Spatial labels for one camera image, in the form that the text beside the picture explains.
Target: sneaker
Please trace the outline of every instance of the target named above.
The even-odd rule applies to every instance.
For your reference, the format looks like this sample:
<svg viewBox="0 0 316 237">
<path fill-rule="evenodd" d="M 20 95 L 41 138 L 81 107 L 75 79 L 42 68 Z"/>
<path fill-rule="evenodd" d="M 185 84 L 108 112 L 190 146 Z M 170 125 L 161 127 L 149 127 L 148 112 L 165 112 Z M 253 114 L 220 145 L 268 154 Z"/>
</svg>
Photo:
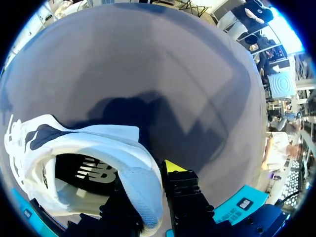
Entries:
<svg viewBox="0 0 316 237">
<path fill-rule="evenodd" d="M 52 115 L 10 118 L 4 145 L 14 178 L 52 216 L 99 215 L 118 176 L 144 222 L 142 236 L 162 222 L 162 182 L 139 128 L 93 125 L 66 129 Z"/>
</svg>

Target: cable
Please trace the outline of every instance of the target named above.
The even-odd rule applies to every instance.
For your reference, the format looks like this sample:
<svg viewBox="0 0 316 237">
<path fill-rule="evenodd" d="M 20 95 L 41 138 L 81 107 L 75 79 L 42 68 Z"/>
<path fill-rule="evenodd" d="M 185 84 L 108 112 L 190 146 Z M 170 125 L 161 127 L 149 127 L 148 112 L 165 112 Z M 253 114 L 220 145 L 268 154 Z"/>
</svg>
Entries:
<svg viewBox="0 0 316 237">
<path fill-rule="evenodd" d="M 78 8 L 77 8 L 77 11 L 79 11 L 79 8 L 81 7 L 81 4 L 84 2 L 84 0 L 83 1 L 81 1 L 81 3 L 79 4 L 79 6 L 78 6 Z"/>
<path fill-rule="evenodd" d="M 295 196 L 295 195 L 298 195 L 299 193 L 301 193 L 302 191 L 299 190 L 299 191 L 296 191 L 294 193 L 292 193 L 291 195 L 287 196 L 285 199 L 283 199 L 282 201 L 280 202 L 276 202 L 275 203 L 275 206 L 282 206 L 287 200 L 289 200 L 291 197 Z"/>
</svg>

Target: shoelace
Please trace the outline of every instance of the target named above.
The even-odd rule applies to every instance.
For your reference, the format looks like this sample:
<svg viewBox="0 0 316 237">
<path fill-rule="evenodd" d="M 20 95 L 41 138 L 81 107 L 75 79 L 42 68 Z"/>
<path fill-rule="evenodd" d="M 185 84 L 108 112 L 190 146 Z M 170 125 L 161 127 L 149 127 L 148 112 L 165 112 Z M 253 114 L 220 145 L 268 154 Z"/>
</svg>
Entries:
<svg viewBox="0 0 316 237">
<path fill-rule="evenodd" d="M 23 156 L 23 145 L 24 141 L 23 138 L 23 124 L 19 119 L 16 122 L 13 122 L 13 115 L 11 115 L 8 129 L 6 134 L 4 135 L 4 147 L 6 152 L 9 154 L 10 160 L 10 167 L 13 173 L 14 178 L 18 182 L 19 186 L 22 188 L 23 191 L 26 192 L 24 186 L 24 172 L 22 169 L 22 156 Z"/>
</svg>

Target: table surface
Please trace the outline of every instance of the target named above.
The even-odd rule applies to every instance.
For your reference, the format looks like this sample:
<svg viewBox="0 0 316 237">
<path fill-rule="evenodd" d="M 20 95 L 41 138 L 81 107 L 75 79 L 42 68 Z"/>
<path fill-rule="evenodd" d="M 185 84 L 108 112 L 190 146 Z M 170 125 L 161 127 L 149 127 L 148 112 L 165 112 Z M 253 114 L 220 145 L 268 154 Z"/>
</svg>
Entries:
<svg viewBox="0 0 316 237">
<path fill-rule="evenodd" d="M 155 158 L 198 174 L 214 206 L 256 182 L 264 149 L 252 56 L 199 18 L 151 4 L 85 9 L 40 32 L 4 72 L 0 112 L 1 169 L 17 189 L 3 145 L 11 114 L 52 114 L 73 129 L 136 125 Z M 171 227 L 165 198 L 163 206 L 156 236 Z"/>
</svg>

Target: white shirt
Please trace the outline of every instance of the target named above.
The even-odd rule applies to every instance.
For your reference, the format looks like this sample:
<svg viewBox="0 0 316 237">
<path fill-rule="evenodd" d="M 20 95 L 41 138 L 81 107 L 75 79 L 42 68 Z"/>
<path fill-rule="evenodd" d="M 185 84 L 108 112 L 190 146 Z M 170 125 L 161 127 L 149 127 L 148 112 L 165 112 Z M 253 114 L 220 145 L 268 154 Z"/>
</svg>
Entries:
<svg viewBox="0 0 316 237">
<path fill-rule="evenodd" d="M 285 132 L 274 132 L 274 142 L 271 146 L 271 153 L 268 161 L 269 171 L 282 169 L 288 158 L 286 147 L 289 145 L 289 139 Z"/>
</svg>

